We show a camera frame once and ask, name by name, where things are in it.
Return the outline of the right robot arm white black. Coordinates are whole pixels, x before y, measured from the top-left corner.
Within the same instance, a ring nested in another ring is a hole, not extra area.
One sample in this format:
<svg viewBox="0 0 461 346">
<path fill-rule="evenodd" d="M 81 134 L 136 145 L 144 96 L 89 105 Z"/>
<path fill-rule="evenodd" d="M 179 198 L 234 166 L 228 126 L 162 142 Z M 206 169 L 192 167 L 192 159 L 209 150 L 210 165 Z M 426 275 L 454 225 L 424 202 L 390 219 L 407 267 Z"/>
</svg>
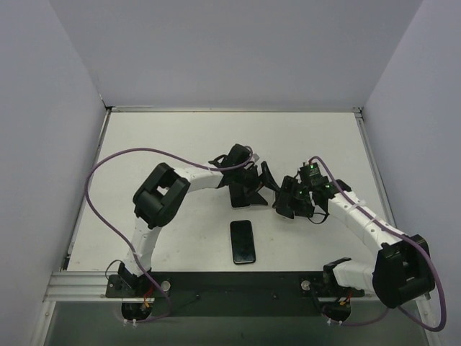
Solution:
<svg viewBox="0 0 461 346">
<path fill-rule="evenodd" d="M 285 176 L 273 207 L 289 219 L 312 218 L 320 208 L 346 226 L 375 256 L 373 265 L 349 257 L 324 265 L 323 281 L 330 290 L 363 290 L 391 309 L 434 290 L 426 240 L 387 224 L 348 184 L 322 175 L 317 163 L 302 166 L 294 177 Z"/>
</svg>

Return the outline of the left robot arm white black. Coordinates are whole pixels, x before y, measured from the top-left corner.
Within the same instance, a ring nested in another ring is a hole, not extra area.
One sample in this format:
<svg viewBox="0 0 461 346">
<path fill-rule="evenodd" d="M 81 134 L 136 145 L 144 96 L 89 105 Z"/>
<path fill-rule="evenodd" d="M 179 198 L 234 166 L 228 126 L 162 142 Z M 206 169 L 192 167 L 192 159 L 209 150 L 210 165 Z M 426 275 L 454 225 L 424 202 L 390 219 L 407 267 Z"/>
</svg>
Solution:
<svg viewBox="0 0 461 346">
<path fill-rule="evenodd" d="M 267 205 L 259 194 L 266 187 L 280 191 L 265 161 L 258 159 L 248 146 L 234 145 L 228 154 L 209 161 L 209 167 L 190 164 L 173 168 L 158 164 L 133 196 L 136 227 L 131 248 L 117 274 L 122 288 L 131 296 L 141 296 L 148 287 L 146 273 L 161 229 L 178 213 L 186 195 L 205 189 L 229 187 L 232 199 L 243 198 L 245 205 Z"/>
</svg>

